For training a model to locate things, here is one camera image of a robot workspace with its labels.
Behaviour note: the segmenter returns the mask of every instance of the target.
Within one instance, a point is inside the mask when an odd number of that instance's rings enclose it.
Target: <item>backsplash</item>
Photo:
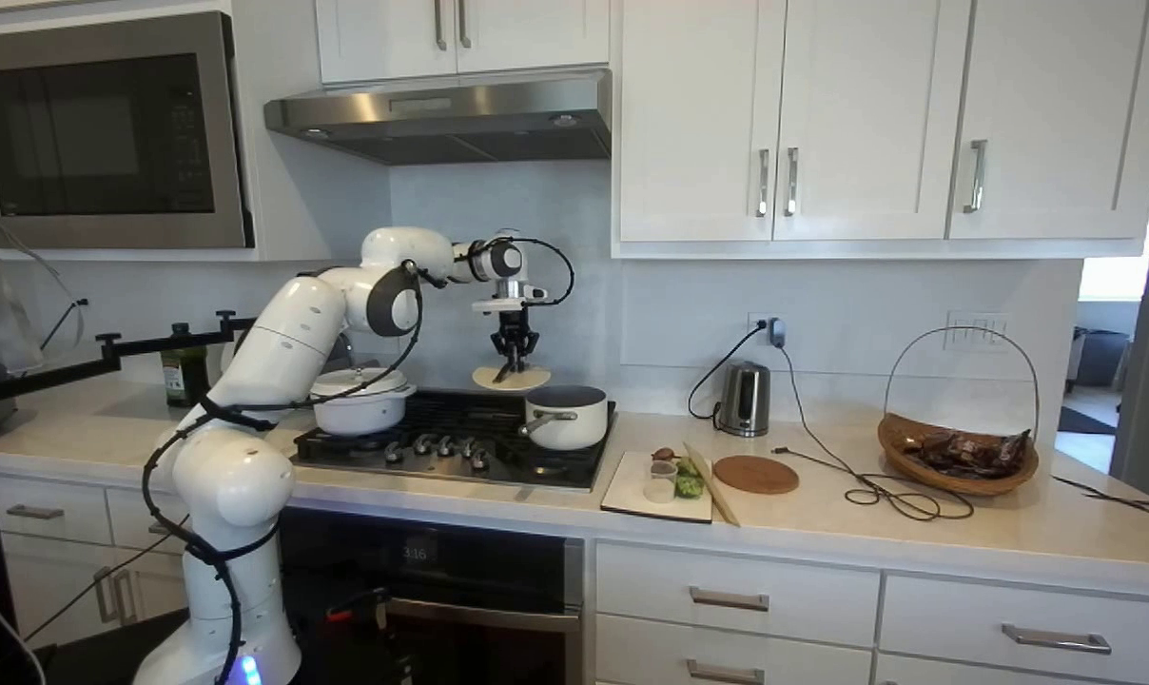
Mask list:
[[[341,219],[334,231],[341,262],[356,259],[353,219],[364,228],[429,226],[454,242],[523,231],[560,244],[577,266],[577,291],[565,306],[531,313],[539,332],[531,363],[556,382],[604,385],[629,413],[681,414],[692,382],[755,316],[782,316],[809,423],[876,423],[900,348],[946,320],[995,323],[1031,356],[1043,433],[1062,404],[1081,262],[611,262],[608,166],[371,167],[369,181],[331,186],[314,185],[312,195]],[[257,313],[291,271],[62,262],[64,287],[38,262],[0,262],[0,276],[43,332],[67,294],[87,297],[83,344],[91,344],[95,332],[166,337],[173,320],[214,327],[218,309]],[[560,294],[564,271],[536,252],[527,282]],[[426,337],[405,367],[414,382],[469,390],[474,367],[498,367],[494,316],[471,309],[485,294],[489,287],[426,291]],[[740,357],[772,370],[772,414],[792,423],[782,357],[759,338]],[[891,409],[1020,427],[1036,413],[1012,349],[952,337],[925,338],[906,357]]]

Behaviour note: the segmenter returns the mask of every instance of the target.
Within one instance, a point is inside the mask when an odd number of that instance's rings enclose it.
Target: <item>wire basket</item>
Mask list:
[[[894,374],[900,370],[906,356],[918,344],[946,337],[946,332],[993,337],[1024,357],[1024,367],[1031,374],[1031,394],[1036,394],[1026,432],[1020,432],[1020,433],[976,433],[976,432],[918,423],[910,414],[885,413],[891,385],[894,385]],[[1036,374],[1026,349],[1014,338],[1001,337],[1001,332],[990,332],[990,327],[937,327],[937,332],[925,332],[914,344],[906,344],[906,349],[894,357],[894,367],[885,374],[877,445],[884,445],[884,465],[900,474],[906,481],[918,481],[918,483],[938,489],[938,492],[953,492],[953,494],[974,494],[974,500],[1008,494],[1020,483],[1026,483],[1038,469],[1036,427],[1038,427],[1038,374]]]

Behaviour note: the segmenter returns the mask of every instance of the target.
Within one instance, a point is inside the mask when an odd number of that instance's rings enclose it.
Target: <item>stainless steel microwave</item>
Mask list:
[[[229,16],[0,36],[0,247],[252,247]]]

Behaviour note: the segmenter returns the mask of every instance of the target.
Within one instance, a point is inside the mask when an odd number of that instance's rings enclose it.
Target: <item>stove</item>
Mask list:
[[[522,427],[522,398],[414,394],[390,432],[306,432],[291,461],[379,476],[591,489],[611,433],[611,404],[608,433],[591,450],[550,452],[522,437]]]

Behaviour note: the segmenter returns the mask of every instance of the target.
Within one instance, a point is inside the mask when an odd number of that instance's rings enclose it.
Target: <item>kettle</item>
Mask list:
[[[768,433],[768,367],[735,367],[716,409],[721,433]]]

